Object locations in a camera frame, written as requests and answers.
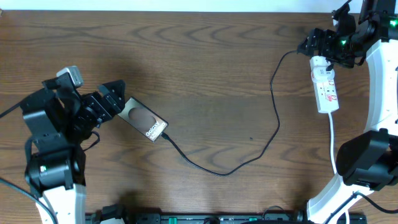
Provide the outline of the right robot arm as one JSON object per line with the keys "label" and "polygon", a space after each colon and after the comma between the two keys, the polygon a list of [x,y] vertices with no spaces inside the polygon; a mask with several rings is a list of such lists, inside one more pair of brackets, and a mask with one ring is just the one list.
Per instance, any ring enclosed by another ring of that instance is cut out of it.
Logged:
{"label": "right robot arm", "polygon": [[345,142],[335,156],[336,172],[311,198],[303,220],[336,223],[350,207],[397,183],[397,16],[396,1],[364,0],[358,18],[348,4],[333,12],[333,30],[313,29],[298,46],[310,57],[318,110],[336,109],[334,65],[369,70],[369,111],[364,132]]}

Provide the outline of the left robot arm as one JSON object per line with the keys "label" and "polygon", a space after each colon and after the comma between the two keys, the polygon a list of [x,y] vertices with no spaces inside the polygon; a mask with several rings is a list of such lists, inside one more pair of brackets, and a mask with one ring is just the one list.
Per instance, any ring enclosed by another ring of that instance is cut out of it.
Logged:
{"label": "left robot arm", "polygon": [[39,199],[43,223],[84,223],[86,154],[81,144],[94,128],[122,112],[126,84],[104,83],[85,95],[67,78],[42,84],[21,103],[32,133],[25,145],[25,179]]}

